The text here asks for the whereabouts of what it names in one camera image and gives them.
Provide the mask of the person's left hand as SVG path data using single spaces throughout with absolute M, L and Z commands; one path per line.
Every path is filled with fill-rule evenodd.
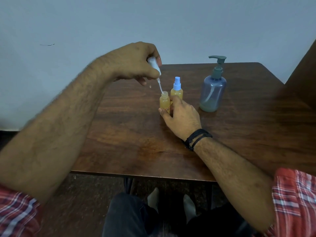
M 136 76 L 147 77 L 148 80 L 159 78 L 159 72 L 152 68 L 147 60 L 155 57 L 161 65 L 160 54 L 152 43 L 136 42 L 110 51 L 95 62 L 110 82 L 121 79 L 135 79 Z

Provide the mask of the person's right hand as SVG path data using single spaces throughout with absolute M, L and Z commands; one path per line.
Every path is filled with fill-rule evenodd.
M 165 124 L 178 138 L 186 140 L 194 131 L 202 128 L 199 113 L 178 96 L 171 96 L 171 99 L 173 120 Z

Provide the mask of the small yellow bottle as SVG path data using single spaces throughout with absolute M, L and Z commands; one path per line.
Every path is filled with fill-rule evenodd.
M 167 91 L 163 91 L 160 97 L 160 109 L 167 111 L 170 114 L 170 97 Z

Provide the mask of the white spray pump with tube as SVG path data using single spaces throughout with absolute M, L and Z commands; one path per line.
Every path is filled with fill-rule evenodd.
M 159 72 L 159 76 L 161 76 L 161 71 L 160 71 L 160 68 L 158 66 L 156 58 L 154 56 L 150 57 L 150 58 L 148 58 L 147 62 L 152 68 L 156 69 Z M 163 93 L 163 90 L 162 90 L 162 87 L 161 87 L 161 83 L 160 83 L 160 78 L 157 78 L 157 82 L 159 84 L 161 93 Z

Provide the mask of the person's right forearm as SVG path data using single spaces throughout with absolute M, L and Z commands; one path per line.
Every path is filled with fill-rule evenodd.
M 228 201 L 258 232 L 275 221 L 273 178 L 222 143 L 205 137 L 194 146 Z

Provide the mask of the person's left forearm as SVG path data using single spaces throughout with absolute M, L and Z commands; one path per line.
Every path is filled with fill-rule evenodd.
M 90 63 L 0 151 L 0 184 L 47 202 L 76 162 L 112 81 L 108 55 Z

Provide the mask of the yellow bottle with blue sprayer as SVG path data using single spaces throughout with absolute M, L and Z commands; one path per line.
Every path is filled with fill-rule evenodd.
M 183 100 L 183 93 L 180 77 L 176 76 L 170 94 L 171 96 L 178 96 L 181 100 Z

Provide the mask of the grey-blue pump dispenser bottle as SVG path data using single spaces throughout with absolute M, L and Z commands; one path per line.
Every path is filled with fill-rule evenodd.
M 223 77 L 223 64 L 227 57 L 211 55 L 209 58 L 217 59 L 217 65 L 213 68 L 212 74 L 203 81 L 199 107 L 205 112 L 215 112 L 219 108 L 227 85 L 227 81 Z

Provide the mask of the black table leg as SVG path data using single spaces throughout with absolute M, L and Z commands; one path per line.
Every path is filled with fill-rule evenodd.
M 124 191 L 126 194 L 131 193 L 132 184 L 133 184 L 133 178 L 130 177 L 124 177 Z

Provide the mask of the white sock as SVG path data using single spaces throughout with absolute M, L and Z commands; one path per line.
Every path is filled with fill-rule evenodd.
M 183 207 L 186 217 L 186 224 L 188 224 L 192 219 L 197 217 L 197 213 L 193 200 L 187 194 L 185 194 L 183 197 Z
M 155 187 L 155 189 L 148 195 L 147 202 L 149 207 L 159 213 L 160 191 L 158 187 Z

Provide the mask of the dark trousers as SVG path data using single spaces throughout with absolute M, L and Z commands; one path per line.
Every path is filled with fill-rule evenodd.
M 124 192 L 110 202 L 102 237 L 149 237 L 159 226 L 159 214 L 137 196 Z M 253 237 L 255 230 L 231 203 L 193 217 L 180 237 Z

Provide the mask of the dark brown wooden panel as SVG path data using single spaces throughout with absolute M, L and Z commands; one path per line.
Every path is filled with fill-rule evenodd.
M 316 111 L 316 39 L 290 75 L 285 86 Z

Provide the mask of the red plaid shirt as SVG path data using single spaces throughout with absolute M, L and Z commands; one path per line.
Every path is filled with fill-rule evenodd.
M 276 222 L 256 237 L 316 237 L 316 177 L 280 168 L 272 198 Z M 0 237 L 35 237 L 41 206 L 32 196 L 0 186 Z

